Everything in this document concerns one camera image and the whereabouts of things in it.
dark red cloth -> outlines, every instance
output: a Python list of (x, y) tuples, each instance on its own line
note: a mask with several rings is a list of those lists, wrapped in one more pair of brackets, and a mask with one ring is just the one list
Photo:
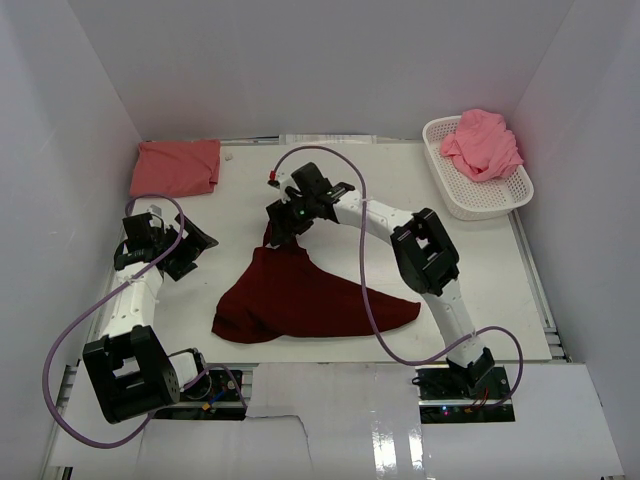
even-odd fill
[[(269, 237), (267, 227), (264, 245)], [(406, 325), (420, 312), (419, 303), (368, 292), (382, 332)], [(281, 335), (373, 335), (360, 285), (320, 270), (295, 240), (253, 251), (249, 268), (220, 299), (211, 331), (238, 343), (267, 342)]]

plastic basket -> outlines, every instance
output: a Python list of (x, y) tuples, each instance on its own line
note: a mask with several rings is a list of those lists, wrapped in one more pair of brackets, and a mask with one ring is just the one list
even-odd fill
[(533, 184), (522, 165), (508, 178), (476, 183), (440, 154), (442, 140), (455, 132), (459, 121), (459, 115), (439, 118), (422, 129), (424, 155), (451, 214), (460, 220), (486, 220), (527, 204), (533, 197)]

folded towel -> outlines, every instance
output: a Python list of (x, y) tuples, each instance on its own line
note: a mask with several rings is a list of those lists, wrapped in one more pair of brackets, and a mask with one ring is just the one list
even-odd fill
[(129, 191), (187, 197), (213, 192), (220, 173), (220, 141), (143, 142)]
[[(267, 227), (264, 245), (269, 243)], [(420, 313), (420, 304), (367, 289), (381, 332), (401, 327)], [(360, 285), (316, 267), (296, 241), (253, 251), (253, 261), (225, 293), (211, 330), (238, 343), (292, 337), (373, 335)]]
[(452, 157), (458, 171), (474, 182), (506, 178), (524, 163), (504, 117), (479, 109), (462, 114), (455, 133), (442, 141), (440, 153)]

white wall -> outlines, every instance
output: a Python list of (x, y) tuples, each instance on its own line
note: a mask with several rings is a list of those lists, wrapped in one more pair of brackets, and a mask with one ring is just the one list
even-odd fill
[(640, 4), (578, 0), (513, 115), (522, 212), (560, 334), (640, 478)]
[(19, 480), (52, 428), (45, 355), (105, 286), (139, 136), (66, 1), (2, 0), (0, 64), (0, 476)]
[(509, 114), (571, 2), (70, 0), (145, 139)]

pink towel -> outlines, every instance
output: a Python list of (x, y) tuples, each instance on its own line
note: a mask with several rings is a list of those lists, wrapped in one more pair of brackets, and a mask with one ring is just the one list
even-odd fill
[(506, 178), (524, 163), (504, 117), (479, 109), (462, 114), (455, 133), (442, 141), (440, 153), (452, 157), (458, 171), (474, 182)]
[(213, 192), (220, 173), (220, 141), (143, 142), (129, 194), (187, 197)]

